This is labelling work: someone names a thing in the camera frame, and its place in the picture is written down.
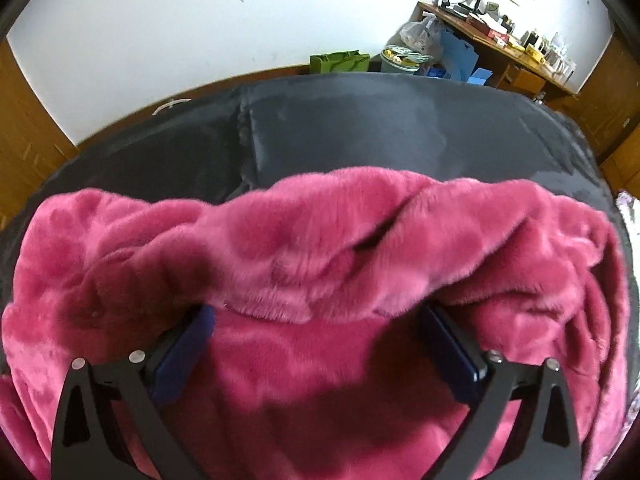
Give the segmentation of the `pink fleece garment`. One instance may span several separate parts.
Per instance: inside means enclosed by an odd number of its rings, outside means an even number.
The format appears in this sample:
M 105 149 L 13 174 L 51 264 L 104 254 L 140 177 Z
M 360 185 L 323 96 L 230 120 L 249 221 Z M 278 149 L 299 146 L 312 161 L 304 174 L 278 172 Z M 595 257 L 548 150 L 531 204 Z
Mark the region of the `pink fleece garment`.
M 627 407 L 625 257 L 601 211 L 526 180 L 349 168 L 222 205 L 86 188 L 30 220 L 1 318 L 1 428 L 39 479 L 74 359 L 215 333 L 163 419 L 213 479 L 416 479 L 465 410 L 416 330 L 438 301 L 507 360 L 556 359 L 588 478 Z

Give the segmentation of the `wooden desk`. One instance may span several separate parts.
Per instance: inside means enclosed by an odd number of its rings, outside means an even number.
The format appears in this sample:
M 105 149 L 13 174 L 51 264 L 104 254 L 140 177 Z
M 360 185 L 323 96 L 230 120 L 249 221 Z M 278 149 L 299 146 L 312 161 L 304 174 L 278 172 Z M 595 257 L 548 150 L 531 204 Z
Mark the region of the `wooden desk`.
M 521 66 L 521 68 L 529 70 L 531 73 L 536 74 L 538 77 L 547 81 L 547 84 L 552 84 L 552 86 L 557 88 L 559 92 L 567 94 L 568 96 L 578 95 L 577 90 L 570 90 L 570 88 L 568 88 L 566 84 L 560 84 L 559 81 L 552 77 L 552 73 L 546 66 L 544 66 L 544 64 L 537 63 L 526 52 L 520 52 L 518 49 L 514 49 L 510 46 L 500 47 L 495 42 L 495 40 L 482 34 L 477 28 L 473 27 L 465 20 L 456 18 L 455 16 L 445 12 L 438 6 L 434 6 L 434 4 L 431 3 L 418 1 L 416 3 L 416 7 L 414 8 L 412 17 L 415 20 L 419 21 L 420 15 L 422 15 L 424 12 L 435 14 L 441 21 L 450 26 L 453 30 L 455 30 L 456 32 L 460 32 L 460 34 L 468 38 L 472 42 L 472 44 L 481 44 L 486 49 L 490 49 L 491 51 L 496 52 L 498 55 L 501 55 L 506 59 L 506 62 L 514 63 L 518 66 Z

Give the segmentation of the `green bag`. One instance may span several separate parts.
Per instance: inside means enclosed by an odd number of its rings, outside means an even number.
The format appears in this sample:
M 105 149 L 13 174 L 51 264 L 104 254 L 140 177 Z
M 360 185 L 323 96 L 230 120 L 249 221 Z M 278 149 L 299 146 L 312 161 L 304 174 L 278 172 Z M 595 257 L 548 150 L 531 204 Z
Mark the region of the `green bag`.
M 352 73 L 366 72 L 369 68 L 370 54 L 356 51 L 342 51 L 316 54 L 309 57 L 309 73 Z

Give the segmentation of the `brown wooden door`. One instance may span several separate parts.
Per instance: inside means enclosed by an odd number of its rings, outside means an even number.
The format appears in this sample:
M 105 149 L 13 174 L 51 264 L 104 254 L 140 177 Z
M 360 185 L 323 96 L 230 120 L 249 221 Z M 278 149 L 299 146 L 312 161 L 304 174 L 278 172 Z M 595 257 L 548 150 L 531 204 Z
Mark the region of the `brown wooden door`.
M 6 40 L 0 74 L 1 225 L 7 226 L 42 182 L 79 150 L 35 96 Z

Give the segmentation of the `brown wooden wardrobe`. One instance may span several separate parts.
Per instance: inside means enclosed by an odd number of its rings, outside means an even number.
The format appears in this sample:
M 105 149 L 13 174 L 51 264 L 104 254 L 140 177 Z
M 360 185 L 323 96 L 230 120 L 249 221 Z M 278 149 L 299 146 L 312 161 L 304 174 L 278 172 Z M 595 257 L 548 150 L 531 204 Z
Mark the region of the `brown wooden wardrobe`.
M 550 100 L 548 107 L 576 122 L 613 192 L 639 195 L 639 63 L 619 32 L 582 90 Z

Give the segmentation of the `black bed cover sheet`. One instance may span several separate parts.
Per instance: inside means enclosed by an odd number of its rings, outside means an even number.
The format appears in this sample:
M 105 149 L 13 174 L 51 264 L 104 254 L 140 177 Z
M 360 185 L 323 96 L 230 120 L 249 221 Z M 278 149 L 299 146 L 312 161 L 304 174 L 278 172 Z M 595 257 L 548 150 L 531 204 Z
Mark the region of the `black bed cover sheet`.
M 219 204 L 304 172 L 378 166 L 437 180 L 532 180 L 603 211 L 626 235 L 577 125 L 524 96 L 423 76 L 359 73 L 243 84 L 181 104 L 90 146 L 1 234 L 1 299 L 30 219 L 48 197 L 101 190 Z

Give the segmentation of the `purple floral bedding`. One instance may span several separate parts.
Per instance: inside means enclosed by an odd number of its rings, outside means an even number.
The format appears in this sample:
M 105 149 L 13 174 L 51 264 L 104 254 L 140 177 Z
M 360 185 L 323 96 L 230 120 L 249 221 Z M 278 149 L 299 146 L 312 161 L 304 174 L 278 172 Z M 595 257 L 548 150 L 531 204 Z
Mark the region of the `purple floral bedding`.
M 615 197 L 615 205 L 623 218 L 625 229 L 631 240 L 639 238 L 639 200 L 627 191 L 620 191 Z

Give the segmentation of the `white plastic bag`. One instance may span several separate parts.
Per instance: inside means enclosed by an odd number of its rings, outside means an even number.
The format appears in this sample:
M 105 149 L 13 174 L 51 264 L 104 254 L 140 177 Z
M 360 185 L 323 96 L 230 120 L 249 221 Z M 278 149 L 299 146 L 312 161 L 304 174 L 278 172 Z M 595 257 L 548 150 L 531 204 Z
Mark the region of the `white plastic bag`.
M 445 30 L 442 21 L 433 13 L 420 22 L 408 22 L 399 29 L 402 42 L 410 49 L 423 55 L 439 58 L 442 47 L 442 32 Z

